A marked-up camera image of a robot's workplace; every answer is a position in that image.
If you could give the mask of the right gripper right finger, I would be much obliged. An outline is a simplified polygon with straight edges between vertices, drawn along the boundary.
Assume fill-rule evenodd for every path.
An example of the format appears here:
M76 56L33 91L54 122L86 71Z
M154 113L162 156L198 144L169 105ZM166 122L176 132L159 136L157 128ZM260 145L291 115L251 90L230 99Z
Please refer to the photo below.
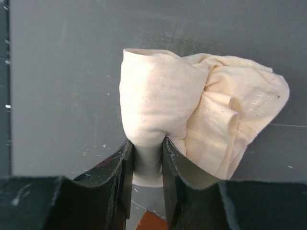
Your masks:
M171 230L304 230L305 182L220 180L162 147L166 219Z

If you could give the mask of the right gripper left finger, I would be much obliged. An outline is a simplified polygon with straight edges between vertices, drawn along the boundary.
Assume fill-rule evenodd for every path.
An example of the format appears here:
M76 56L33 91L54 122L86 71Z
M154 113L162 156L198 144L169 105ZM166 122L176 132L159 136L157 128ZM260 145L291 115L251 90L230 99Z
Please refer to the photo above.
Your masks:
M74 179L10 176L0 181L3 230L123 230L130 217L133 145L125 141Z

